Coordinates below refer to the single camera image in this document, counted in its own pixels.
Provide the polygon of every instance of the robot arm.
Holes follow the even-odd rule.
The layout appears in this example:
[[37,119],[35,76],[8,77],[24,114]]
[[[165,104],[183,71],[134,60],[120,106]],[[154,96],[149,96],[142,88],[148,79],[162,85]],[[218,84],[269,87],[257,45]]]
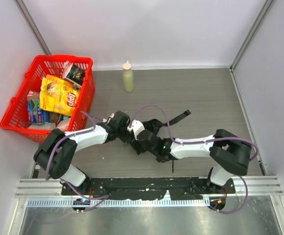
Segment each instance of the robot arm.
[[[207,142],[216,138],[235,137],[225,130],[217,130],[214,135],[200,139],[176,141],[162,139],[156,133],[145,129],[143,123],[134,120],[129,126],[130,117],[118,111],[112,114],[108,121],[98,123],[95,127],[76,131],[62,132],[53,130],[46,140],[40,145],[34,155],[34,161],[46,170],[50,154],[55,144],[65,136],[56,151],[50,166],[49,175],[53,179],[63,179],[70,182],[83,194],[88,193],[90,186],[89,177],[71,164],[75,152],[95,144],[104,144],[119,138],[129,143],[139,154],[149,151],[156,156],[158,162],[167,162],[188,157],[211,157],[218,165],[213,167],[208,176],[207,186],[212,190],[221,189],[233,175],[246,175],[250,157],[251,146],[238,141]],[[184,144],[186,142],[200,141],[201,144]]]
[[104,144],[123,136],[127,132],[129,122],[129,116],[118,111],[112,114],[108,121],[98,123],[95,128],[65,133],[55,129],[40,145],[34,155],[34,161],[46,170],[49,156],[55,144],[63,137],[74,134],[60,144],[51,162],[49,175],[53,179],[60,178],[70,182],[79,192],[86,194],[90,184],[89,177],[71,164],[74,153],[83,148]]
[[[238,141],[210,141],[216,138],[235,137],[225,130],[217,130],[216,134],[200,139],[161,139],[137,120],[128,127],[129,132],[147,151],[153,153],[159,162],[178,160],[188,157],[210,157],[218,165],[209,172],[209,187],[221,188],[235,174],[246,175],[250,158],[251,146]],[[201,144],[186,144],[187,142],[201,142]]]

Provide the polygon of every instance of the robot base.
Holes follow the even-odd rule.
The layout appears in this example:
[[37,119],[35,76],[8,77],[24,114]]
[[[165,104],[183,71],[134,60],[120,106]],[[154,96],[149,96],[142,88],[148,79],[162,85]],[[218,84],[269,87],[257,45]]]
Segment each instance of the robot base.
[[[162,199],[169,191],[171,200],[202,199],[204,194],[223,194],[223,190],[210,189],[208,178],[91,178],[93,197],[109,194],[111,200],[155,200]],[[224,185],[227,194],[236,193],[232,179]],[[62,195],[75,193],[69,187],[62,188]]]

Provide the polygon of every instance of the white panel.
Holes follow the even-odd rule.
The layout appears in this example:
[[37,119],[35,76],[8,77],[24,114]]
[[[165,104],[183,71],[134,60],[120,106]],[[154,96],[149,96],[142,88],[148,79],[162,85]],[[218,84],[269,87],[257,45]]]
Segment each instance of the white panel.
[[264,0],[25,0],[53,54],[94,68],[229,67]]
[[[36,54],[42,54],[12,0],[0,0],[0,120]],[[0,235],[6,234],[19,179],[29,176],[37,143],[0,129]]]
[[284,192],[284,0],[273,5],[236,74],[265,167]]

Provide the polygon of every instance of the chip bag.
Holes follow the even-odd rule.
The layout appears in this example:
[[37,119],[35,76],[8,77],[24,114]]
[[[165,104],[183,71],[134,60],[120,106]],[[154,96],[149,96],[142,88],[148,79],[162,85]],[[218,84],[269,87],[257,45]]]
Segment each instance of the chip bag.
[[79,98],[79,92],[58,77],[47,75],[42,79],[40,108],[71,116]]

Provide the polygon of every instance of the red basket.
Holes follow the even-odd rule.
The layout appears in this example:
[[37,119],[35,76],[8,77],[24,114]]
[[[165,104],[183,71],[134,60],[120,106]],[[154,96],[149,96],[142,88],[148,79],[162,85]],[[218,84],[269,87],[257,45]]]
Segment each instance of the red basket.
[[67,60],[87,71],[67,131],[77,131],[85,127],[87,117],[81,111],[89,112],[95,93],[92,59],[71,55],[38,55],[25,73],[24,81],[17,95],[10,100],[9,107],[0,122],[2,129],[15,131],[35,142],[41,143],[46,139],[50,131],[27,129],[30,124],[27,117],[26,97],[30,90],[40,92],[42,78],[47,74],[61,77],[64,71],[64,62]]

